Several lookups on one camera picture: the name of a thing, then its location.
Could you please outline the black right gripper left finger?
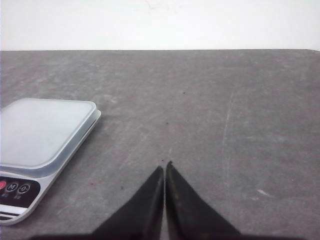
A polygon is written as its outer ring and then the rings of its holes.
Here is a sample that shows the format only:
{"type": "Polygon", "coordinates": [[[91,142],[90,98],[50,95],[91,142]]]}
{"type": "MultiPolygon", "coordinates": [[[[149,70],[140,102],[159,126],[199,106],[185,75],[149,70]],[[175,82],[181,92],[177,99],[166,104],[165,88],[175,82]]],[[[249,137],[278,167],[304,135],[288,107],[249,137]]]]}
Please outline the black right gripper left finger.
{"type": "Polygon", "coordinates": [[[163,212],[164,170],[158,166],[128,202],[93,231],[93,236],[99,240],[158,240],[163,212]]]}

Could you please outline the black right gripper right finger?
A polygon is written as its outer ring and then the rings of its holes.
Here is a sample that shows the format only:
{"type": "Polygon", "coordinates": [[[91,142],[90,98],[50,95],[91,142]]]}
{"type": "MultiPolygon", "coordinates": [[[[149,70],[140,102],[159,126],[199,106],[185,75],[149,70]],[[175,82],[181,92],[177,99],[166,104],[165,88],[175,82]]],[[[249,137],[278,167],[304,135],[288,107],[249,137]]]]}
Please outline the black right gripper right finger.
{"type": "Polygon", "coordinates": [[[229,240],[242,235],[197,194],[171,161],[165,172],[165,204],[171,240],[229,240]]]}

